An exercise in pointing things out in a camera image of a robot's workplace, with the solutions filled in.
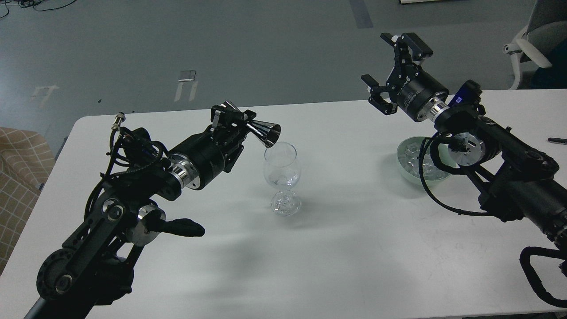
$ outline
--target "white table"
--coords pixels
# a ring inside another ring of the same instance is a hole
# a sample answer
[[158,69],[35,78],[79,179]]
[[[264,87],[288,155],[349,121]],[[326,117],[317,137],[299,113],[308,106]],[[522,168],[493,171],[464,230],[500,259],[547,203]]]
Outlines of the white table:
[[[488,116],[556,159],[567,185],[567,90],[486,91]],[[553,247],[529,220],[457,216],[401,178],[400,141],[434,133],[401,110],[384,116],[365,100],[252,108],[281,124],[298,149],[300,213],[271,213],[276,192],[262,174],[263,146],[249,135],[232,173],[175,202],[168,219],[190,217],[202,238],[161,234],[136,265],[133,293],[89,318],[425,318],[546,312],[518,262],[525,246]],[[168,148],[209,124],[209,110],[128,114]],[[0,317],[20,318],[38,297],[44,258],[81,223],[85,201],[106,168],[113,116],[75,124],[0,277]],[[500,159],[488,168],[495,170]],[[451,177],[434,192],[476,209],[477,191]],[[567,296],[555,260],[536,259],[548,289]]]

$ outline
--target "black handle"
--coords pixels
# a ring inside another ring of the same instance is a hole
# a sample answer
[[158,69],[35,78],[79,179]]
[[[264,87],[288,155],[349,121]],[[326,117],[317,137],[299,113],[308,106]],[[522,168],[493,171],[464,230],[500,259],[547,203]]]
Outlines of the black handle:
[[541,247],[526,247],[522,250],[522,253],[520,253],[520,265],[522,266],[522,269],[526,274],[526,278],[528,279],[528,282],[535,294],[552,306],[567,308],[567,300],[554,298],[547,290],[545,290],[545,287],[543,287],[543,284],[541,283],[541,279],[539,279],[534,267],[530,264],[531,256],[543,256],[566,260],[567,255],[559,250]]
[[205,234],[205,228],[200,224],[188,219],[174,219],[164,221],[153,219],[146,224],[148,230],[153,232],[168,233],[185,237],[201,237]]

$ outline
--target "white chair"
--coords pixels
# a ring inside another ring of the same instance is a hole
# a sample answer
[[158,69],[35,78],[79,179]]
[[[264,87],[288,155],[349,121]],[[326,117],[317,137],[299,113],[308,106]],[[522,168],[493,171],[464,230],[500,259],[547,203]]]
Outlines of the white chair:
[[528,25],[503,48],[514,70],[509,90],[528,88],[535,70],[526,70],[525,62],[531,60],[540,68],[551,68],[546,55],[566,38],[567,0],[537,0]]

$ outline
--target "black cable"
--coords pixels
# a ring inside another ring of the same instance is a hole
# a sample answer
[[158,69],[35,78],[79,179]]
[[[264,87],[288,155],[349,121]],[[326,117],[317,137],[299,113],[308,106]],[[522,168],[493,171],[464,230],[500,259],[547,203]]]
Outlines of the black cable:
[[431,142],[433,142],[433,140],[437,137],[439,137],[440,133],[437,132],[435,133],[431,138],[424,138],[423,141],[421,141],[421,146],[420,146],[420,155],[417,157],[418,159],[418,169],[419,169],[419,173],[420,173],[420,180],[421,180],[421,184],[423,185],[425,192],[427,193],[427,195],[429,195],[429,198],[433,199],[434,202],[436,202],[437,204],[439,204],[441,207],[451,211],[451,212],[455,212],[459,215],[467,215],[467,216],[494,216],[494,215],[490,215],[489,213],[486,212],[472,212],[472,211],[465,211],[463,209],[459,209],[459,208],[454,208],[451,207],[449,205],[446,205],[445,203],[441,202],[440,200],[438,200],[435,195],[433,195],[433,193],[431,192],[431,190],[429,189],[429,187],[427,186],[427,183],[425,182],[425,177],[424,177],[424,168],[423,168],[423,164],[424,164],[424,156],[425,156],[425,152],[426,150],[429,148],[429,146],[431,145]]
[[77,0],[73,0],[73,1],[71,1],[71,2],[69,2],[69,3],[67,3],[66,5],[61,6],[61,7],[58,7],[58,8],[51,8],[51,9],[38,10],[38,9],[36,9],[36,6],[38,6],[39,4],[41,4],[41,3],[43,2],[43,1],[40,1],[39,3],[33,5],[33,9],[34,9],[35,11],[37,11],[37,12],[52,11],[52,10],[57,10],[57,9],[64,8],[64,7],[66,7],[66,6],[70,6],[70,5],[72,5],[75,1],[77,1]]
[[0,19],[4,18],[5,16],[7,16],[8,14],[10,14],[10,9],[8,8],[8,3],[12,2],[12,1],[4,1],[4,6],[6,6],[6,10],[8,10],[8,12],[6,12],[6,14],[4,14],[3,16],[0,16]]

